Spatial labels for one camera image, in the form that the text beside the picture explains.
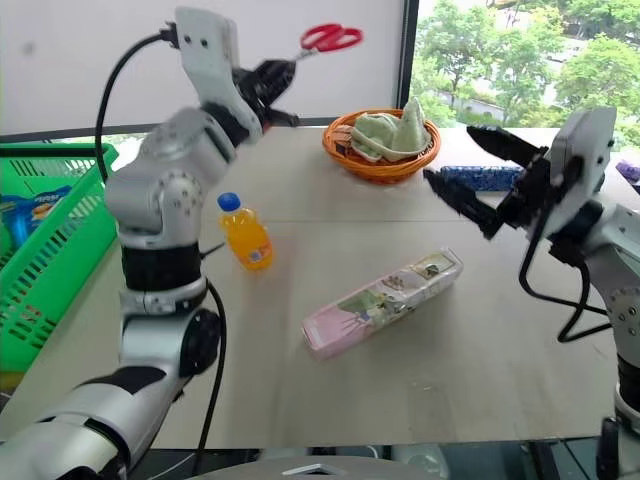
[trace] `green plastic basket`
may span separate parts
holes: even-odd
[[[95,163],[92,144],[0,145],[2,194],[72,187],[17,250],[0,225],[0,371],[28,370],[115,237]]]

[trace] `orange basket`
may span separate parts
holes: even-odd
[[[339,136],[344,137],[344,133],[340,133],[337,130],[338,127],[342,125],[353,126],[356,118],[363,113],[390,113],[396,117],[402,117],[402,110],[399,109],[361,110],[336,119],[327,127],[322,136],[322,145],[327,153],[336,162],[360,178],[380,185],[402,182],[431,163],[440,151],[440,144],[442,143],[440,132],[432,122],[425,120],[424,127],[431,134],[431,145],[424,152],[398,162],[390,162],[382,158],[376,163],[371,163],[358,155],[350,145],[345,146],[344,141],[340,143],[336,141]]]

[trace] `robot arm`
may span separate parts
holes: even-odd
[[[202,106],[156,127],[105,187],[126,279],[119,368],[77,386],[3,444],[0,478],[126,478],[184,386],[216,360],[222,326],[202,306],[208,286],[198,248],[202,206],[238,144],[297,117],[270,108],[292,80],[268,82],[260,72],[274,61],[234,70],[231,21],[192,8],[178,8],[176,20],[172,44]]]
[[[619,366],[617,418],[603,422],[598,474],[602,479],[640,479],[640,216],[598,193],[613,146],[615,117],[613,108],[576,112],[551,148],[537,148],[500,128],[468,127],[483,149],[524,168],[497,209],[456,180],[430,171],[425,176],[436,194],[477,223],[486,238],[505,223],[527,230],[530,245],[520,271],[521,286],[536,298],[575,309],[559,341],[613,327]],[[527,271],[542,238],[551,241],[551,255],[580,269],[580,302],[539,294],[528,284]],[[606,311],[586,305],[589,283],[604,299]],[[606,314],[609,323],[573,333],[585,309]]]

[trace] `plastic bottle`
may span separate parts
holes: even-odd
[[[262,270],[273,261],[273,248],[267,230],[260,224],[256,212],[242,208],[235,193],[218,197],[222,209],[220,226],[227,234],[227,243],[247,270]]]

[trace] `table surface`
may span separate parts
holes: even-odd
[[[549,144],[554,130],[517,131]],[[589,436],[613,412],[610,333],[570,345],[555,338],[570,312],[528,297],[517,273],[524,232],[492,242],[415,175],[391,187],[362,182],[330,161],[322,129],[272,129],[243,147],[209,196],[203,248],[222,240],[215,198],[238,192],[267,223],[276,261],[249,274],[224,249],[204,269],[228,312],[222,393],[207,446],[245,448],[520,440]],[[434,166],[500,165],[464,130],[442,131]],[[640,209],[610,166],[605,194]],[[491,201],[499,196],[488,195]],[[300,331],[323,305],[385,273],[451,247],[465,270],[415,313],[334,359],[314,360]],[[579,276],[540,254],[532,283],[577,298]],[[123,286],[114,245],[0,415],[0,438],[87,378],[117,366]],[[592,303],[601,304],[592,292]],[[587,324],[602,321],[585,314]],[[154,447],[194,448],[215,368],[170,410]]]

